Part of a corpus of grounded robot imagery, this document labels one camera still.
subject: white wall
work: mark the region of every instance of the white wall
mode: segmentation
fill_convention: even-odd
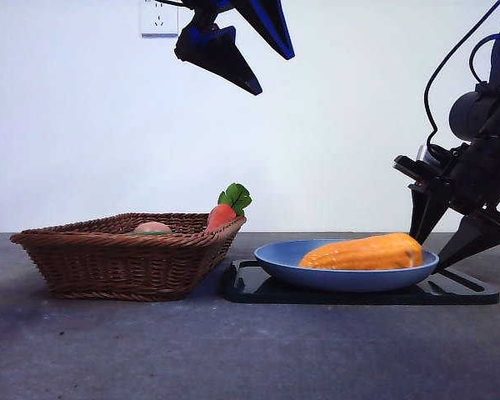
[[[392,160],[431,132],[426,82],[491,2],[282,5],[288,62],[235,12],[218,19],[237,28],[254,97],[177,60],[176,39],[140,38],[138,0],[0,0],[0,232],[208,212],[231,182],[254,198],[245,231],[408,230],[410,179]],[[435,143],[459,144],[447,120],[474,88],[468,54],[499,29],[500,9],[435,82]]]

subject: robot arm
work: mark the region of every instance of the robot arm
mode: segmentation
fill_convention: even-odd
[[[280,0],[182,0],[181,5],[194,10],[194,18],[177,40],[176,56],[254,95],[263,90],[235,45],[235,27],[219,28],[215,23],[219,13],[235,8],[276,52],[285,59],[294,57]]]
[[[439,254],[439,269],[500,244],[500,33],[482,40],[472,51],[495,40],[488,82],[461,96],[450,112],[453,133],[465,142],[446,150],[428,144],[413,161],[395,159],[395,168],[416,182],[412,190],[410,234],[422,243],[443,214],[453,209],[463,218]]]

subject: black tray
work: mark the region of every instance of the black tray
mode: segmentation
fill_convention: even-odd
[[[322,292],[279,282],[256,260],[237,260],[224,273],[224,297],[235,303],[281,304],[494,304],[500,300],[492,286],[453,268],[417,285],[391,292]]]

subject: orange corn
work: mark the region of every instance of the orange corn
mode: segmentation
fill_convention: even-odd
[[[406,233],[388,233],[325,244],[308,252],[300,267],[325,269],[394,269],[423,263],[423,248]]]

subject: bowl rim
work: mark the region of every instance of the bowl rim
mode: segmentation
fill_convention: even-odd
[[[283,268],[291,268],[293,270],[303,270],[303,271],[312,271],[315,273],[400,273],[404,271],[419,271],[423,269],[429,269],[435,267],[439,264],[439,256],[434,253],[430,252],[426,249],[422,249],[423,253],[427,253],[431,256],[434,257],[433,261],[431,262],[426,262],[422,265],[417,265],[416,267],[405,267],[405,268],[389,268],[389,269],[330,269],[330,268],[310,268],[310,267],[299,267],[297,265],[289,265],[283,262],[274,262],[267,260],[265,257],[261,257],[258,255],[259,251],[262,251],[264,248],[272,246],[272,245],[278,245],[278,244],[287,244],[287,243],[296,243],[296,242],[313,242],[313,241],[335,241],[339,242],[342,240],[347,240],[347,239],[328,239],[328,238],[319,238],[319,239],[296,239],[296,240],[286,240],[286,241],[281,241],[281,242],[270,242],[268,244],[264,244],[258,248],[256,248],[253,252],[254,257],[261,262],[272,264],[273,266],[277,267],[283,267]]]

